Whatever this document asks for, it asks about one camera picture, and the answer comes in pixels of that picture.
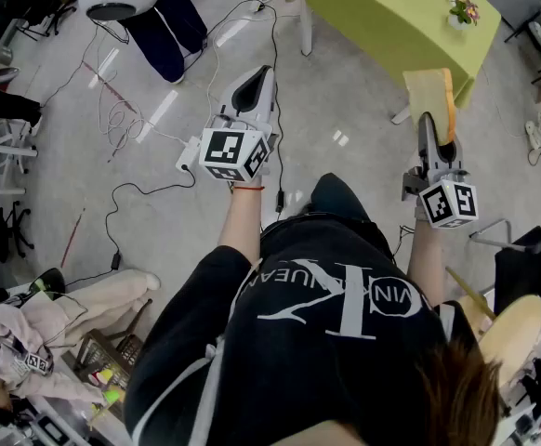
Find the round wooden stool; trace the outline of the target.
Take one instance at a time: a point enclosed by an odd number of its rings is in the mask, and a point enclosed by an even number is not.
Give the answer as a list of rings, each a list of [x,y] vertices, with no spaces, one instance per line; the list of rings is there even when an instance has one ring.
[[[541,298],[525,295],[505,308],[479,340],[485,362],[499,366],[503,387],[521,369],[541,331]]]

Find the pink fleece cloth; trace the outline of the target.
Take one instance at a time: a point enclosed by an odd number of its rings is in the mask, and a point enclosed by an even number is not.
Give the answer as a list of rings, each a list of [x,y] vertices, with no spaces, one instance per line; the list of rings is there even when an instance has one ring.
[[[102,389],[57,372],[54,364],[63,353],[76,348],[89,331],[108,328],[128,311],[138,311],[148,294],[159,288],[155,275],[127,269],[57,299],[39,292],[20,307],[0,304],[0,410],[13,410],[13,396],[106,405]],[[14,358],[26,353],[43,358],[51,355],[51,374],[20,375]]]

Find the person's left forearm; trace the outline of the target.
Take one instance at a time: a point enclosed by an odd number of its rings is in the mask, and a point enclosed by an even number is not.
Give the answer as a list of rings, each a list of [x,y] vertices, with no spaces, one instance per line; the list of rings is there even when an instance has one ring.
[[[251,265],[260,258],[262,178],[233,185],[230,207],[219,236],[220,246],[241,253]]]

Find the wooden stick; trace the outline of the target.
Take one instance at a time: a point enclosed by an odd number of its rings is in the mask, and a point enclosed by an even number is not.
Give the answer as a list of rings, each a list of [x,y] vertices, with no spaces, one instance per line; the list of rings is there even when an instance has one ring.
[[[490,320],[494,321],[496,315],[489,308],[487,299],[483,295],[475,292],[452,268],[446,266],[445,270],[453,277],[466,295],[474,301],[474,303],[479,307],[480,311],[483,312]]]

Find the pale bread slice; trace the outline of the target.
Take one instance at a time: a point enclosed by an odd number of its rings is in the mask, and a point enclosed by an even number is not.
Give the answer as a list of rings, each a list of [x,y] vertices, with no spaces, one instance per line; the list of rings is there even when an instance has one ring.
[[[415,129],[424,113],[428,113],[436,129],[439,146],[455,139],[456,107],[452,74],[447,68],[404,72],[409,96],[410,115]]]

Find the table with green tablecloth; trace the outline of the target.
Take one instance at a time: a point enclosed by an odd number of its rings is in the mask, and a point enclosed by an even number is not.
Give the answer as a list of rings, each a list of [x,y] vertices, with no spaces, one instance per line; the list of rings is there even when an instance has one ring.
[[[297,0],[300,51],[312,51],[311,17],[317,15],[372,57],[398,83],[406,71],[447,68],[455,105],[468,106],[501,16],[486,0],[476,26],[449,25],[451,0]]]

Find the person's right forearm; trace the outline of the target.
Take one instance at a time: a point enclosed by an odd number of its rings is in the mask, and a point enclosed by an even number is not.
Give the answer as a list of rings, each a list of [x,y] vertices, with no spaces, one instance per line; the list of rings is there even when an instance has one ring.
[[[441,231],[417,220],[407,275],[433,307],[444,301],[444,273]]]

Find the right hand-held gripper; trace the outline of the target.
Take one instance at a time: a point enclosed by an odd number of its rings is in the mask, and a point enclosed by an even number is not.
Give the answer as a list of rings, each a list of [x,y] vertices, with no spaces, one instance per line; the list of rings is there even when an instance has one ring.
[[[423,167],[402,176],[402,200],[416,197],[416,220],[434,229],[456,229],[479,218],[476,188],[465,181],[462,148],[457,138],[438,147],[436,125],[429,112],[418,121],[418,155]]]

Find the white power strip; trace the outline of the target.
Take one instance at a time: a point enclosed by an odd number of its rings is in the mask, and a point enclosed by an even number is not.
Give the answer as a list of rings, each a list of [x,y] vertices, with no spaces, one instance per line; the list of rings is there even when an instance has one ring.
[[[541,151],[541,112],[535,121],[529,120],[524,125],[525,133],[533,150]]]
[[[183,173],[191,170],[194,163],[199,159],[200,149],[201,140],[197,137],[191,137],[178,157],[176,162],[177,170]]]

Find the black folding chair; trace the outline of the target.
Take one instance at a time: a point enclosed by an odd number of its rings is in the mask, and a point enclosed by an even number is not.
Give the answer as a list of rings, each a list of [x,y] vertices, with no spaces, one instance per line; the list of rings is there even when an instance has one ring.
[[[474,243],[496,246],[494,313],[499,314],[526,295],[541,298],[541,227],[514,240],[511,224],[501,218],[469,235]]]

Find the person's black trousers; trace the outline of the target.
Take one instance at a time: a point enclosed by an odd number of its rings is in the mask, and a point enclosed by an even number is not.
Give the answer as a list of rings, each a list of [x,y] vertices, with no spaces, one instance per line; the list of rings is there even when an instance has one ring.
[[[261,236],[299,221],[335,221],[359,233],[380,233],[353,190],[334,173],[321,176],[309,201],[295,215],[270,224]]]

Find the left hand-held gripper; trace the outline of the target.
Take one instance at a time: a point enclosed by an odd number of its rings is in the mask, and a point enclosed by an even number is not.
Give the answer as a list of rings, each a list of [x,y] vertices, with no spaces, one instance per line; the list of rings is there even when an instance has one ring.
[[[245,72],[223,91],[218,113],[203,129],[199,165],[214,179],[250,183],[272,152],[275,73],[269,65]]]

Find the potted purple flower plant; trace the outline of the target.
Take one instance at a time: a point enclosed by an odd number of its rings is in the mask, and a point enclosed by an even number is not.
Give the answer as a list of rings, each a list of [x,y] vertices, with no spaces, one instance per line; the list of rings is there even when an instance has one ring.
[[[480,19],[479,9],[471,0],[451,0],[448,23],[457,30],[476,26]]]

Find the spare hand-held gripper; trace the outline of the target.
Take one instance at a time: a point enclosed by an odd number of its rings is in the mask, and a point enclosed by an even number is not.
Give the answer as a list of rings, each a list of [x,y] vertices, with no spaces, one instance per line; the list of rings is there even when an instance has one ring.
[[[20,375],[37,373],[46,376],[51,374],[53,370],[51,355],[48,355],[46,358],[33,353],[18,355],[14,358],[14,365],[20,372]]]

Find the person's black printed t-shirt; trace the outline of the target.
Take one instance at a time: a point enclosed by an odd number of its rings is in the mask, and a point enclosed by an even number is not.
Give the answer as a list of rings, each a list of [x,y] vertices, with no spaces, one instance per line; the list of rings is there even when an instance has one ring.
[[[325,422],[365,446],[491,445],[497,366],[380,233],[299,221],[261,254],[215,248],[162,312],[126,393],[136,446],[271,446]]]

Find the black office chair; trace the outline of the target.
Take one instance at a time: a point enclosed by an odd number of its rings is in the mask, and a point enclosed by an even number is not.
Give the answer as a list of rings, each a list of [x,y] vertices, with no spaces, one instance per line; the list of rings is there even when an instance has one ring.
[[[36,36],[48,37],[52,33],[59,34],[59,21],[68,13],[74,13],[77,8],[75,0],[63,3],[62,0],[23,0],[22,14],[16,30],[36,41]],[[42,25],[50,19],[44,31],[34,30],[33,27]]]

